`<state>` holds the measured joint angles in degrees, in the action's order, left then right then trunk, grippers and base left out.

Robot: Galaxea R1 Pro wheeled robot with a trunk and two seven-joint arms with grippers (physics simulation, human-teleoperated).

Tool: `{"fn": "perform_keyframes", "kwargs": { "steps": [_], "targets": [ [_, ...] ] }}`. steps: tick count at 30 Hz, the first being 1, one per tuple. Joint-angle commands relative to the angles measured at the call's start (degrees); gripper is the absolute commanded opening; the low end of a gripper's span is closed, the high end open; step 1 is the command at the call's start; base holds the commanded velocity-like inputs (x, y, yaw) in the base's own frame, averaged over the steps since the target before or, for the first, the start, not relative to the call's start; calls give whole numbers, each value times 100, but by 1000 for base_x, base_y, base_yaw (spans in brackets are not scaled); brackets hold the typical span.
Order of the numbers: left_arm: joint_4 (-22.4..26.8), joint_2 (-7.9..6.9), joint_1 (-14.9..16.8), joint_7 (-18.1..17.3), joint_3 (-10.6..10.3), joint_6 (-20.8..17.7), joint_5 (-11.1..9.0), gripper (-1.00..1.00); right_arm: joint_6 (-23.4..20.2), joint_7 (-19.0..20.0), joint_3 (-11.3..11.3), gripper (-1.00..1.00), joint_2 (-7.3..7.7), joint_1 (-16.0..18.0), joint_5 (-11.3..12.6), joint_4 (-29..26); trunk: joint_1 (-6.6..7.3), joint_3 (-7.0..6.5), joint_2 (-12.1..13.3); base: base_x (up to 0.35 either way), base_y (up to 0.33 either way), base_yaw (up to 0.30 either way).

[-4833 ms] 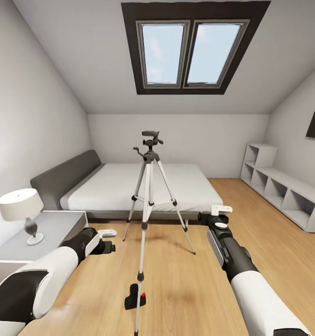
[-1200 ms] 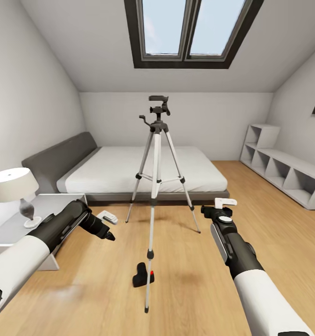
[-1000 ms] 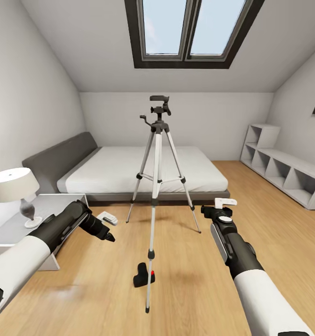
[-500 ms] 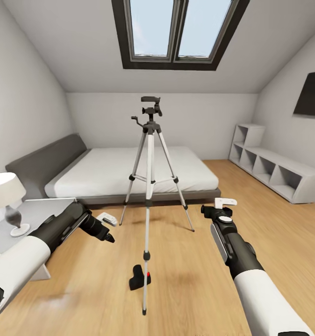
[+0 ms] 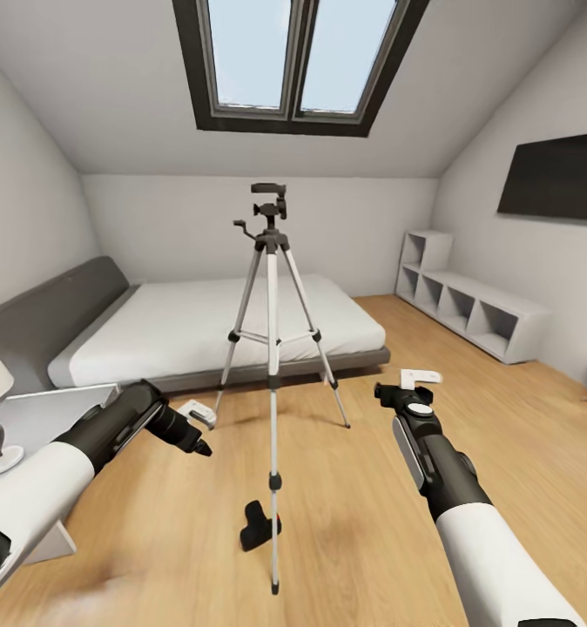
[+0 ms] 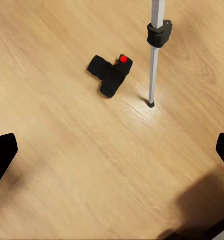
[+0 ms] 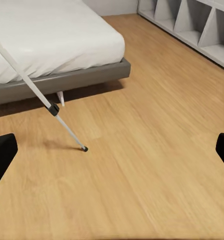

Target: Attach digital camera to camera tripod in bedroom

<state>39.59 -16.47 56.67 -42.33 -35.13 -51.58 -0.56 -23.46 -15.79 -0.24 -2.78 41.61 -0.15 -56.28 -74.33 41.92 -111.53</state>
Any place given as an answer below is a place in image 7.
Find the camera tripod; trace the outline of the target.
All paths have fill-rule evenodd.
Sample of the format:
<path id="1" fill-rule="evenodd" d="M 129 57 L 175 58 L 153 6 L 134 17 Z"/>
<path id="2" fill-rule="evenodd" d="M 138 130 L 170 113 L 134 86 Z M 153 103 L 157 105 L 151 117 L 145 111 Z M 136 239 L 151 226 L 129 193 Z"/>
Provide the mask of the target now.
<path id="1" fill-rule="evenodd" d="M 46 97 L 39 91 L 39 89 L 36 87 L 36 85 L 32 82 L 32 80 L 22 70 L 22 68 L 19 66 L 19 64 L 13 59 L 13 57 L 7 52 L 7 50 L 4 48 L 4 46 L 1 43 L 0 43 L 0 53 L 9 62 L 9 64 L 16 70 L 16 72 L 24 79 L 24 81 L 35 92 L 35 94 L 42 100 L 42 102 L 44 103 L 44 106 L 51 112 L 51 114 L 54 115 L 61 122 L 61 124 L 76 139 L 76 141 L 81 145 L 81 147 L 85 151 L 88 151 L 88 148 L 81 143 L 81 141 L 77 138 L 77 136 L 72 132 L 72 130 L 67 126 L 67 124 L 58 115 L 59 106 L 55 102 L 46 99 Z"/>

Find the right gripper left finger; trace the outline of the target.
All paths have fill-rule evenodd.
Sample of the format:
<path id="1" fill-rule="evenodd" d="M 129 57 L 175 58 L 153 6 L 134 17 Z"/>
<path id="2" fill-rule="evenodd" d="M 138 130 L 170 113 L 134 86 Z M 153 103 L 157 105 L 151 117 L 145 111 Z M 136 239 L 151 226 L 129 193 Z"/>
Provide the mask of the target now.
<path id="1" fill-rule="evenodd" d="M 17 141 L 13 133 L 0 136 L 0 180 L 17 152 Z"/>

